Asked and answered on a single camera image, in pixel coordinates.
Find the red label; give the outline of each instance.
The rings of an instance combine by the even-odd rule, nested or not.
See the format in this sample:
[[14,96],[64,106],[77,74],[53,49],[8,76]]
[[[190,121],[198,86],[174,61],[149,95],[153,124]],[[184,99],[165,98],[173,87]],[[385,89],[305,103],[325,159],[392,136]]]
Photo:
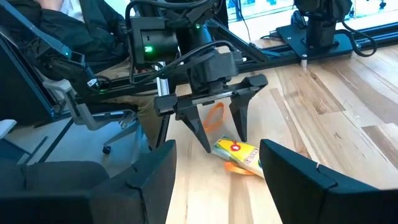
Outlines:
[[234,144],[231,146],[231,150],[234,152],[237,152],[239,150],[241,150],[241,146],[239,146],[238,144],[236,144],[236,141],[233,141]]

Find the wooden table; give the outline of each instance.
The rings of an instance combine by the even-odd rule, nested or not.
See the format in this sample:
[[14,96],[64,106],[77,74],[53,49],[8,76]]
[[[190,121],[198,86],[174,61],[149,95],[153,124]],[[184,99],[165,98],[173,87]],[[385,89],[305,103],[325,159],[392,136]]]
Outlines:
[[[257,45],[275,45],[259,40]],[[245,73],[263,73],[269,85],[249,104],[248,143],[271,139],[334,170],[380,189],[398,187],[398,46],[370,58],[347,56]],[[190,92],[188,85],[177,93]],[[239,139],[228,105],[223,126],[208,134]],[[213,105],[199,106],[202,120]],[[167,223],[281,223],[264,179],[225,171],[191,131],[170,119],[177,141],[177,173]]]

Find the orange object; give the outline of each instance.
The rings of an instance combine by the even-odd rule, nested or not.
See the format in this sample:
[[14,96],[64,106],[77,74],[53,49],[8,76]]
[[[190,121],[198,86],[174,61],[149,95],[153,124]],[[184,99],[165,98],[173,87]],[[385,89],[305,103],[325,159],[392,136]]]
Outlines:
[[226,170],[230,172],[234,172],[236,174],[243,174],[243,175],[254,175],[252,172],[240,168],[236,163],[234,162],[225,162],[224,167]]
[[[217,112],[218,109],[222,109],[223,110],[223,116],[221,117],[221,119],[216,120],[215,122],[210,124],[211,119],[213,118],[214,114]],[[208,113],[205,121],[203,122],[203,128],[205,129],[205,131],[208,133],[210,131],[213,131],[217,128],[219,128],[222,124],[223,121],[226,117],[226,112],[225,112],[225,108],[224,108],[224,103],[217,103]]]

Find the chair armrest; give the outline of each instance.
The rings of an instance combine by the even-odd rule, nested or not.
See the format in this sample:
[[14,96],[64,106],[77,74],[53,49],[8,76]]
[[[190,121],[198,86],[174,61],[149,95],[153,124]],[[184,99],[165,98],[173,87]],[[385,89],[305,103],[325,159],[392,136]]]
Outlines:
[[0,121],[0,139],[3,139],[16,124],[17,121],[14,121],[13,119]]
[[43,86],[48,88],[49,90],[58,90],[61,91],[62,93],[67,93],[73,90],[72,85],[66,79],[60,81],[46,79],[43,81]]

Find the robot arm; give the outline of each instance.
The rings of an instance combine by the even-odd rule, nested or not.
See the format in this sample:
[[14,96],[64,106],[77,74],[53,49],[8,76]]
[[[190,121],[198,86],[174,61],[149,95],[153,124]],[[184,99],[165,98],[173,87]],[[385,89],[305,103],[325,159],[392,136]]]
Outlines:
[[[247,77],[235,85],[227,85],[232,77],[239,75],[238,65],[243,63],[242,52],[257,61],[265,61],[267,57],[259,49],[244,43],[210,20],[217,13],[219,3],[217,0],[134,0],[126,8],[133,67],[146,68],[154,62],[167,64],[158,72],[148,73],[147,80],[137,81],[136,75],[132,74],[131,83],[138,86],[156,77],[173,80],[186,75],[192,94],[159,96],[155,98],[155,109],[159,116],[175,113],[176,119],[182,120],[191,129],[206,152],[210,152],[211,148],[197,105],[208,105],[230,97],[229,108],[235,126],[242,141],[247,141],[249,101],[268,84],[264,75],[258,75]],[[138,9],[140,17],[130,17],[130,10],[134,7]],[[225,40],[213,41],[209,31],[212,27],[233,44]],[[230,52],[221,54],[215,49],[222,45],[227,46]]]

